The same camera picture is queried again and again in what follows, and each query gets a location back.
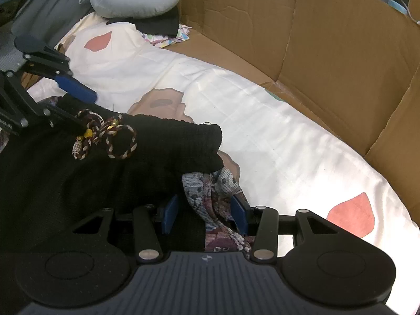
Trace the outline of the black bear pattern garment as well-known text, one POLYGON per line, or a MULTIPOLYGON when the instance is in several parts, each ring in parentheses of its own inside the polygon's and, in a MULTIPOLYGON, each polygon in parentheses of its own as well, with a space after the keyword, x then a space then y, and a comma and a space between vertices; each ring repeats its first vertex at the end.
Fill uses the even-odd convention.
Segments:
POLYGON ((59 120, 1 133, 1 252, 26 252, 104 208, 161 208, 182 194, 189 212, 180 248, 249 253, 229 202, 241 192, 223 163, 221 128, 143 114, 117 114, 65 95, 59 120))

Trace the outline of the cream bear print quilt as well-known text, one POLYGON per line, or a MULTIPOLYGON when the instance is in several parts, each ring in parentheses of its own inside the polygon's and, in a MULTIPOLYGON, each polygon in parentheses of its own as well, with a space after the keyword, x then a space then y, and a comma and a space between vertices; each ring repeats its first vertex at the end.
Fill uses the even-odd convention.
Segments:
POLYGON ((218 124, 222 156, 253 206, 307 208, 377 246, 397 270, 387 301, 419 308, 419 228, 359 154, 240 75, 147 42, 128 23, 82 18, 61 39, 75 77, 115 112, 218 124))

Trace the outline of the grey blue pillow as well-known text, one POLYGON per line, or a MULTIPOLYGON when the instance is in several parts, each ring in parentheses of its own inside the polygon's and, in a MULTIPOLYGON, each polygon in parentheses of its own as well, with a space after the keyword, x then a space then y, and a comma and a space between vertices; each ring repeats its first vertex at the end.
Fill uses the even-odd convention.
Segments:
POLYGON ((93 11, 90 2, 79 0, 23 0, 11 33, 30 34, 49 46, 56 46, 72 27, 93 11))

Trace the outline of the black cloth under neck pillow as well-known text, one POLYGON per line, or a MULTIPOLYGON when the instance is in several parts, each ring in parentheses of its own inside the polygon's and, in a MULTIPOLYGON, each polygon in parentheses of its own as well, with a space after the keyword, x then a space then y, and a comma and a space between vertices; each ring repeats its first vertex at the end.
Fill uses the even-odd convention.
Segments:
POLYGON ((175 5, 168 12, 159 16, 153 16, 146 19, 135 19, 133 17, 112 18, 107 21, 107 24, 120 22, 134 24, 137 31, 152 36, 169 36, 170 38, 175 38, 179 28, 179 11, 177 5, 175 5))

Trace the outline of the brown cardboard box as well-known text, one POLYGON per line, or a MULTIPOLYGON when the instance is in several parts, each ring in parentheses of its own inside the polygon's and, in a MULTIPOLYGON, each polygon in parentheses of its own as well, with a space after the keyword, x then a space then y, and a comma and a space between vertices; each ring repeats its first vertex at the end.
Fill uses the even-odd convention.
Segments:
POLYGON ((180 0, 171 46, 284 97, 419 219, 419 26, 379 0, 180 0))

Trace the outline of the blue cap detergent bottle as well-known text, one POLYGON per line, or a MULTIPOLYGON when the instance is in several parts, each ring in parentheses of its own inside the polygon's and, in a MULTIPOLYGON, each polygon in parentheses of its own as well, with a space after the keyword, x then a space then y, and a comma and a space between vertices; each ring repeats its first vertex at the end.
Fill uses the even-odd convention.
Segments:
POLYGON ((397 10, 398 12, 408 15, 407 7, 404 4, 400 4, 399 2, 395 0, 388 0, 387 4, 392 7, 393 9, 397 10))

